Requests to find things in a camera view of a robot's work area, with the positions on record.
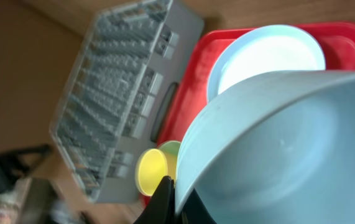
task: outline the yellow object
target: yellow object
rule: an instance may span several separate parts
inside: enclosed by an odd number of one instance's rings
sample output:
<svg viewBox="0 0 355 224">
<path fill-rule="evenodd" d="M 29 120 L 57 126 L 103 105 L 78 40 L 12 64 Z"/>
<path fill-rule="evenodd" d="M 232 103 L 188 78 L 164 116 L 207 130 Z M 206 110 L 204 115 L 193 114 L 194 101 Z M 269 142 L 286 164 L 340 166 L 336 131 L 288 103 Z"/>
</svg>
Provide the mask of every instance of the yellow object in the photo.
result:
<svg viewBox="0 0 355 224">
<path fill-rule="evenodd" d="M 136 185 L 145 196 L 152 196 L 162 178 L 176 179 L 177 156 L 159 149 L 145 151 L 137 161 Z"/>
</svg>

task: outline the wooden floor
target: wooden floor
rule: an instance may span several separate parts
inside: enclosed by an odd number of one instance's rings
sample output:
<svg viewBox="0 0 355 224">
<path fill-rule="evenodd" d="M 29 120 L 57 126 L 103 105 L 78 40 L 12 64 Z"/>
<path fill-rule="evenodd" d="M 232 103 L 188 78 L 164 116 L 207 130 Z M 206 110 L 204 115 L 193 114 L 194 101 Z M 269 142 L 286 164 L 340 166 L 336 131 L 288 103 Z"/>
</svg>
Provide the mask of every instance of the wooden floor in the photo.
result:
<svg viewBox="0 0 355 224">
<path fill-rule="evenodd" d="M 127 2 L 20 1 L 27 4 L 0 0 L 0 151 L 51 142 L 48 124 L 93 14 Z M 185 2 L 204 18 L 205 32 L 267 24 L 355 22 L 355 0 Z M 132 223 L 140 212 L 137 205 L 93 205 L 87 202 L 58 153 L 49 158 L 35 175 L 53 180 L 72 209 L 89 211 L 98 223 Z"/>
</svg>

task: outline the dish rack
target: dish rack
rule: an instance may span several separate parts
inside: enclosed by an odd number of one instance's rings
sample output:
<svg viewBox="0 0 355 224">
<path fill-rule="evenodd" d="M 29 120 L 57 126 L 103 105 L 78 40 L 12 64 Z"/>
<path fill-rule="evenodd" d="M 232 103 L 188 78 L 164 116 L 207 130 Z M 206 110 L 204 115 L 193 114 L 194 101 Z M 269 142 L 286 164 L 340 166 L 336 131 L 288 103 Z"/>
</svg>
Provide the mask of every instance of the dish rack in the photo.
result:
<svg viewBox="0 0 355 224">
<path fill-rule="evenodd" d="M 156 146 L 162 121 L 203 29 L 181 1 L 100 12 L 60 98 L 50 134 L 93 202 L 139 198 L 139 156 Z"/>
</svg>

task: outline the red tray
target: red tray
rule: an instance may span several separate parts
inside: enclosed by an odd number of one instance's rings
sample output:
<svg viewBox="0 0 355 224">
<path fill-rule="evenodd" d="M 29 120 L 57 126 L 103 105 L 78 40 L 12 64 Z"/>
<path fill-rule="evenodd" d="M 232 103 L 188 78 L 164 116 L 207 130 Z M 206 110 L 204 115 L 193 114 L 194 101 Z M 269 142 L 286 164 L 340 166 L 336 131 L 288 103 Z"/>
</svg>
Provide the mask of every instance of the red tray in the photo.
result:
<svg viewBox="0 0 355 224">
<path fill-rule="evenodd" d="M 310 33 L 320 43 L 326 69 L 355 70 L 354 23 L 327 22 L 296 26 Z M 216 30 L 200 39 L 165 119 L 158 144 L 183 139 L 195 116 L 206 106 L 206 85 L 213 64 L 229 44 L 253 29 Z"/>
</svg>

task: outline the dish drying rack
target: dish drying rack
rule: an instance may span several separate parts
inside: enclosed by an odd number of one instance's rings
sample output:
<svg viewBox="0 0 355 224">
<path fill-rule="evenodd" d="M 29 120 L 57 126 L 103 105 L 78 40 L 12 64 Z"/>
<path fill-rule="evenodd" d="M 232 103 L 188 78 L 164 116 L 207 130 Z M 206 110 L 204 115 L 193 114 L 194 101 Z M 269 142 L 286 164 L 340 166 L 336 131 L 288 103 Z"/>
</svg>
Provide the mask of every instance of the dish drying rack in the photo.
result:
<svg viewBox="0 0 355 224">
<path fill-rule="evenodd" d="M 60 98 L 50 134 L 92 202 L 138 200 L 139 156 L 162 121 L 203 20 L 179 0 L 100 12 Z"/>
</svg>

